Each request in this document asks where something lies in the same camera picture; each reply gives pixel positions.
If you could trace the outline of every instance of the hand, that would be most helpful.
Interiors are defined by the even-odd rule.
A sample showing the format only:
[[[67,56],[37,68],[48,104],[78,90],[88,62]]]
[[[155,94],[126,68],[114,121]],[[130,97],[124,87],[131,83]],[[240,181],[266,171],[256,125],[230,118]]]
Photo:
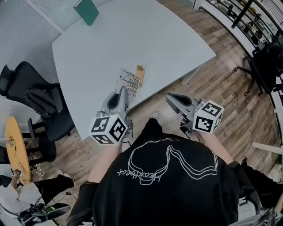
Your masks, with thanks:
[[[193,130],[193,133],[199,139],[199,142],[203,144],[204,144],[204,140],[208,140],[214,136],[213,134],[204,133],[196,130]]]
[[[19,169],[14,170],[13,172],[13,177],[17,176],[18,178],[20,177],[21,171]]]

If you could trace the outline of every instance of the white table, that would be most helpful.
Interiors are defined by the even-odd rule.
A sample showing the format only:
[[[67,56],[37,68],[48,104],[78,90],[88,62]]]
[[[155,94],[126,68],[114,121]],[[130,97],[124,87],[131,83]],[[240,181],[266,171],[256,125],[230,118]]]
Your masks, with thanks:
[[[98,10],[92,26],[79,20],[52,44],[81,139],[114,90],[120,66],[133,73],[137,65],[145,69],[133,108],[215,56],[191,27],[154,0],[112,0]]]

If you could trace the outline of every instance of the black shoe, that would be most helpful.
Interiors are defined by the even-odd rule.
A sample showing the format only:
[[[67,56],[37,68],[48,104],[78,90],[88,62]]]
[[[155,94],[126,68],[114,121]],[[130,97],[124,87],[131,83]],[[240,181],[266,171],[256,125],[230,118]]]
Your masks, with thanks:
[[[242,165],[243,163],[247,164],[247,156],[243,156],[240,160],[240,165]]]

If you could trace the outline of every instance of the sneaker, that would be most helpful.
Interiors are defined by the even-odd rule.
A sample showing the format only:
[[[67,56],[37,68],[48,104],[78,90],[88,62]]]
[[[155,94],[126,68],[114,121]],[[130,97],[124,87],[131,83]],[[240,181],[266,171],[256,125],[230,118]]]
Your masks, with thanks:
[[[64,177],[71,178],[71,176],[70,176],[68,173],[64,173],[64,174],[63,174],[63,176],[64,176]]]
[[[159,113],[157,111],[154,111],[150,114],[149,119],[154,118],[157,121],[159,121]]]
[[[62,176],[64,175],[64,173],[63,173],[63,171],[61,169],[58,169],[57,172],[58,172],[58,175],[62,175]]]
[[[240,160],[240,165],[242,165],[243,163],[247,163],[247,160],[248,160],[247,156],[243,156]]]

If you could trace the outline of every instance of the black chair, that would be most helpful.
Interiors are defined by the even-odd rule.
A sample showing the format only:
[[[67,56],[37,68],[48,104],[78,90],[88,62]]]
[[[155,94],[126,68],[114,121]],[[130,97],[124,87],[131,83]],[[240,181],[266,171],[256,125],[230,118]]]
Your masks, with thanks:
[[[227,16],[230,16],[232,19],[236,19],[235,14],[233,13],[233,5],[230,4],[228,7],[228,11],[226,12]]]
[[[252,42],[255,45],[259,44],[259,40],[262,38],[262,34],[259,31],[256,31],[255,34],[252,36]]]
[[[252,76],[252,81],[244,95],[247,96],[250,93],[255,81],[260,90],[258,96],[263,93],[262,87],[267,94],[270,94],[273,89],[281,89],[282,85],[276,85],[275,82],[276,77],[280,77],[283,73],[283,32],[279,30],[269,44],[264,45],[260,42],[252,54],[253,57],[249,61],[250,70],[243,67],[234,68],[234,71],[240,69]]]
[[[0,146],[0,164],[10,164],[7,149]]]
[[[23,134],[23,137],[35,139],[35,137],[47,136],[50,142],[54,142],[69,135],[75,125],[64,100],[60,84],[46,82],[32,65],[25,61],[21,62],[14,71],[10,70],[7,65],[4,66],[0,74],[0,95],[31,107],[24,100],[26,91],[31,88],[52,90],[57,111],[49,119],[43,119],[43,122],[37,124],[32,124],[30,119],[28,122],[30,134]],[[34,130],[40,127],[44,127],[45,132],[35,133]]]

